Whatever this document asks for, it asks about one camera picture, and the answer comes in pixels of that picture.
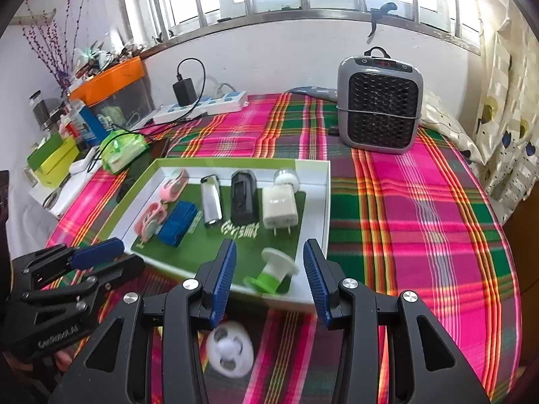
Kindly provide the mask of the person's left hand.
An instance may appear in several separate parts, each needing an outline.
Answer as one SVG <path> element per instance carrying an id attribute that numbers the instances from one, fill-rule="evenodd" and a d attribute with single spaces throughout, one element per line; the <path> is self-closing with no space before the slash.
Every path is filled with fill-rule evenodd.
<path id="1" fill-rule="evenodd" d="M 69 366 L 73 361 L 73 356 L 71 353 L 68 353 L 66 350 L 61 350 L 54 355 L 55 363 L 57 368 L 65 372 L 68 370 Z"/>

